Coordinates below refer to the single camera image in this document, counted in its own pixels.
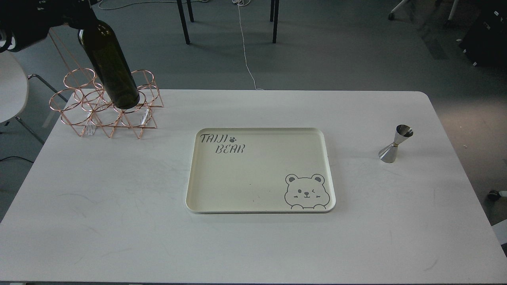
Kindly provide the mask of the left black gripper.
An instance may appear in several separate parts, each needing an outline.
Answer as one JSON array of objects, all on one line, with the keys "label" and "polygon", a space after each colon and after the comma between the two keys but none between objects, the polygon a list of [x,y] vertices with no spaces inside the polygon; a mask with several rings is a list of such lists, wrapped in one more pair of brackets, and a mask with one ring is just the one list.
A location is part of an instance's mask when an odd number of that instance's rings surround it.
[{"label": "left black gripper", "polygon": [[43,39],[50,28],[84,29],[97,21],[96,0],[2,0],[1,51],[18,52]]}]

